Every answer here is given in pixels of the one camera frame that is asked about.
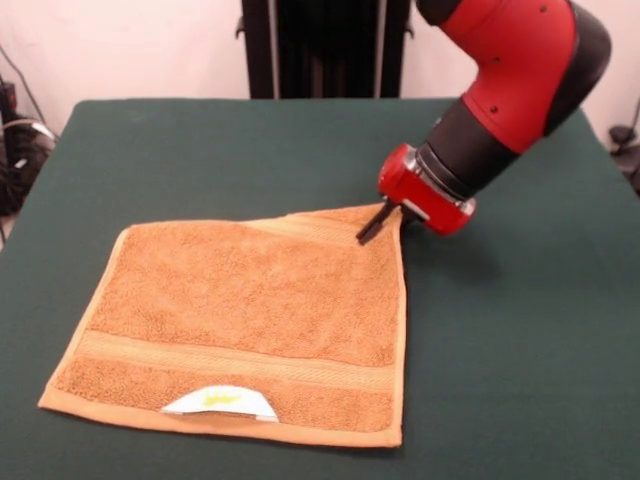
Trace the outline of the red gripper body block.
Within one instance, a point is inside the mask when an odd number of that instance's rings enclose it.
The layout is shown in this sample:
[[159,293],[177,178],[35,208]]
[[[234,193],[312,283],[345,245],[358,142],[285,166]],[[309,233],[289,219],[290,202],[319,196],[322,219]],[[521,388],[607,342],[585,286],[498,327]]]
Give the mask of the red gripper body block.
[[441,235],[462,229],[476,211],[474,198],[459,200],[442,190],[417,150],[408,144],[396,147],[385,160],[378,175],[378,190]]

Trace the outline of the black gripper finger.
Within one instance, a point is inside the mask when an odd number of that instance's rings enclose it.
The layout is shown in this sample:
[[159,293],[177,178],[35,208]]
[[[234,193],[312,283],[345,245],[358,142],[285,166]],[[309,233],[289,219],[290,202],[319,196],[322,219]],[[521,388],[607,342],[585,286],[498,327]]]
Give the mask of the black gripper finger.
[[380,210],[362,227],[356,234],[356,239],[360,245],[365,245],[371,241],[382,229],[385,221],[395,210],[395,204],[386,199]]

